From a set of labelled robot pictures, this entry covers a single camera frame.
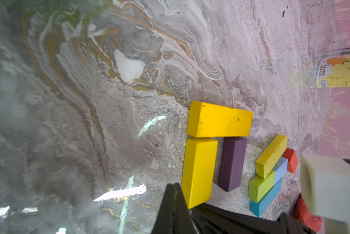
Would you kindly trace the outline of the long yellow block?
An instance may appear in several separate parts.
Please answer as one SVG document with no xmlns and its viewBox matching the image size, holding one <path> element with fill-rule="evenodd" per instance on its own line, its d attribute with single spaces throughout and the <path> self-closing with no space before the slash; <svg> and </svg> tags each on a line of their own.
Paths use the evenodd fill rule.
<svg viewBox="0 0 350 234">
<path fill-rule="evenodd" d="M 253 112 L 192 101 L 187 134 L 192 137 L 247 137 Z"/>
</svg>

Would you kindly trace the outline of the purple block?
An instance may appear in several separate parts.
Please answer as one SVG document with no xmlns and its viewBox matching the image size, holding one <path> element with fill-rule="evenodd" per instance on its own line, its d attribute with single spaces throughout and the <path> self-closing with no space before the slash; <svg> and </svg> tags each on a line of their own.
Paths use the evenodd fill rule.
<svg viewBox="0 0 350 234">
<path fill-rule="evenodd" d="M 224 138 L 218 186 L 226 192 L 241 185 L 247 143 L 243 137 Z"/>
</svg>

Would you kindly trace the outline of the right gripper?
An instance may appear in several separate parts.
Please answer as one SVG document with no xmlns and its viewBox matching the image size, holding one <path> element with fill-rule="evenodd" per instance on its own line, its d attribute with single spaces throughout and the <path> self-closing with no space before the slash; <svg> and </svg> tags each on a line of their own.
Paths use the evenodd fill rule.
<svg viewBox="0 0 350 234">
<path fill-rule="evenodd" d="M 308 234 L 309 227 L 282 213 L 276 221 L 237 214 L 203 203 L 191 219 L 201 234 Z"/>
</svg>

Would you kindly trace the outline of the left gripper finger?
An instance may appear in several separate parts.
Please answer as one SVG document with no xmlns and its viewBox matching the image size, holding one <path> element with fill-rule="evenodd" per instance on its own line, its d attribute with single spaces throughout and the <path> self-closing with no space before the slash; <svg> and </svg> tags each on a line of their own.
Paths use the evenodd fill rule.
<svg viewBox="0 0 350 234">
<path fill-rule="evenodd" d="M 180 184 L 175 183 L 166 186 L 152 233 L 196 233 Z"/>
</svg>

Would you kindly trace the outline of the short yellow block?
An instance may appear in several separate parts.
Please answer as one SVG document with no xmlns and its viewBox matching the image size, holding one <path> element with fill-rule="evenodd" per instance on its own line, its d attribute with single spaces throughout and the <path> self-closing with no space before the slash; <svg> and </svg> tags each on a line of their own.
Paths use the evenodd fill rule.
<svg viewBox="0 0 350 234">
<path fill-rule="evenodd" d="M 218 141 L 212 138 L 189 138 L 186 142 L 181 188 L 188 209 L 211 197 Z"/>
</svg>

